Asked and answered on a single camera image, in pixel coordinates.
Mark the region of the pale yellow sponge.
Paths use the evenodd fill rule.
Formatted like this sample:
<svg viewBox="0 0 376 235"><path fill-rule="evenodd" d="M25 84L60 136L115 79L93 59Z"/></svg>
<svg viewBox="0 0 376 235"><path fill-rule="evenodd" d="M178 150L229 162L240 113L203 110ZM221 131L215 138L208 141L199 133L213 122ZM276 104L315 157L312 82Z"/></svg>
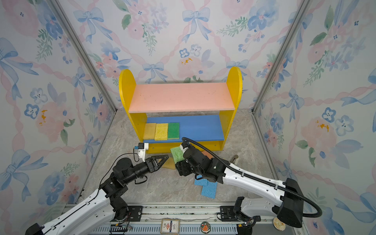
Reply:
<svg viewBox="0 0 376 235"><path fill-rule="evenodd" d="M146 123L144 129L144 140L153 140L155 138L156 123Z"/></svg>
<svg viewBox="0 0 376 235"><path fill-rule="evenodd" d="M162 167L164 167L164 168L168 168L168 169L172 169L172 170L175 170L175 169L176 169L176 168L175 168L175 162L174 162L174 160L173 160L172 158L168 158L168 159L166 160L166 162L163 164Z"/></svg>

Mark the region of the light green sponge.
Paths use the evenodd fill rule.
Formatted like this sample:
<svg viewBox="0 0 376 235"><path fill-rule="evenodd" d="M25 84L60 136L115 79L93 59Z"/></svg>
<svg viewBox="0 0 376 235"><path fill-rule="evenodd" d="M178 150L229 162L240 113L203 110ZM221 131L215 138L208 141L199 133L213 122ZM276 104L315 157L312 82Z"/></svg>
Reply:
<svg viewBox="0 0 376 235"><path fill-rule="evenodd" d="M174 161L175 164L185 160L185 158L183 156L184 153L183 153L181 147L171 148L170 151L171 151L172 158L173 158L173 161Z"/></svg>

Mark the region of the bright yellow sponge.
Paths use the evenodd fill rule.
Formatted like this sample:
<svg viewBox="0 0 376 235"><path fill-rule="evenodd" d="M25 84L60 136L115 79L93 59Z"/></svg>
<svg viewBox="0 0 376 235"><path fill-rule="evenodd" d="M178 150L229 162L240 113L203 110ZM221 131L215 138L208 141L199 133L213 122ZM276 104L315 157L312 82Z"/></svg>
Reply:
<svg viewBox="0 0 376 235"><path fill-rule="evenodd" d="M155 141L168 140L168 123L157 123L155 129Z"/></svg>

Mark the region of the dark green sponge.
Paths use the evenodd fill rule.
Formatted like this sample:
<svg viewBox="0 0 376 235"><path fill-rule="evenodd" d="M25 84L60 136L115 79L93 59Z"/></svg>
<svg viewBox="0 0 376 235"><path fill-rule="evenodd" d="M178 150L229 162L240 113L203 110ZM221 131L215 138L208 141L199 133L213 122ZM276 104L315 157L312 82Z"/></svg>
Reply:
<svg viewBox="0 0 376 235"><path fill-rule="evenodd" d="M179 140L180 139L180 123L174 122L168 124L168 140Z"/></svg>

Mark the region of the orange pink sponge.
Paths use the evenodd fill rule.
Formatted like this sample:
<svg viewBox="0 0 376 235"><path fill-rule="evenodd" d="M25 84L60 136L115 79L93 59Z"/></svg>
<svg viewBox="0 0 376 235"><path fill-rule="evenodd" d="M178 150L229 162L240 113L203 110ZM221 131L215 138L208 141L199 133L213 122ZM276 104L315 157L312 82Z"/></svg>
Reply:
<svg viewBox="0 0 376 235"><path fill-rule="evenodd" d="M205 155L206 157L208 157L209 159L212 159L212 158L213 158L212 154L210 154L210 153L207 152L207 151L202 151L201 153L202 153L203 155Z"/></svg>

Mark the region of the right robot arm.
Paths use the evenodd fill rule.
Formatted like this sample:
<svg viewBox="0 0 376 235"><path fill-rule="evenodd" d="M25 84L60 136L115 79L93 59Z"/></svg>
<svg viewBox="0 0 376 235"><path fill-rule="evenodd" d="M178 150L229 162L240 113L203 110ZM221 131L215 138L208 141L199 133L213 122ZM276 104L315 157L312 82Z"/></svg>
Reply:
<svg viewBox="0 0 376 235"><path fill-rule="evenodd" d="M304 196L294 179L281 181L265 178L219 157L209 158L193 146L186 149L174 147L170 151L179 175L194 174L196 181L239 187L266 199L264 204L257 204L243 196L239 197L234 205L234 213L238 220L276 215L286 225L302 227Z"/></svg>

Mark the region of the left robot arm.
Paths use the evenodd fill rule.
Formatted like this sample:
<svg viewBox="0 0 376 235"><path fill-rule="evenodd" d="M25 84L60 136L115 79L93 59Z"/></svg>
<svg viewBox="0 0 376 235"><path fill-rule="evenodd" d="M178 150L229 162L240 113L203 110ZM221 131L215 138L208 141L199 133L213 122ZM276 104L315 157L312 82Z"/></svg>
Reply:
<svg viewBox="0 0 376 235"><path fill-rule="evenodd" d="M100 186L81 203L58 218L39 225L31 225L27 235L87 235L101 225L115 220L129 223L138 212L129 208L122 199L129 183L146 178L147 174L158 171L169 159L168 155L152 156L137 165L121 155L105 174Z"/></svg>

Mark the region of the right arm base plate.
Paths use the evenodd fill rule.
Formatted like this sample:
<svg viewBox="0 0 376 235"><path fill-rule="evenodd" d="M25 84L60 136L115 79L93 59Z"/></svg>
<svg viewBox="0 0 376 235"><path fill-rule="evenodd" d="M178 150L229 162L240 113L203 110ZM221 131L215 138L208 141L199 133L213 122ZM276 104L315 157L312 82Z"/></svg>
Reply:
<svg viewBox="0 0 376 235"><path fill-rule="evenodd" d="M220 206L219 212L217 213L217 218L224 222L260 222L260 216L249 217L242 213L240 210L235 210L234 206Z"/></svg>

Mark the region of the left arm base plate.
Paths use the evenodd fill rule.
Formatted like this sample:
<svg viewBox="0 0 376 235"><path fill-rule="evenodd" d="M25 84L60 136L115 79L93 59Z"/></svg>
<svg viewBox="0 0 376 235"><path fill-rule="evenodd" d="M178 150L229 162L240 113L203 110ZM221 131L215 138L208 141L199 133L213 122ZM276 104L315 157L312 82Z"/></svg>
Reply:
<svg viewBox="0 0 376 235"><path fill-rule="evenodd" d="M143 214L143 206L123 206L115 209L114 221L140 222Z"/></svg>

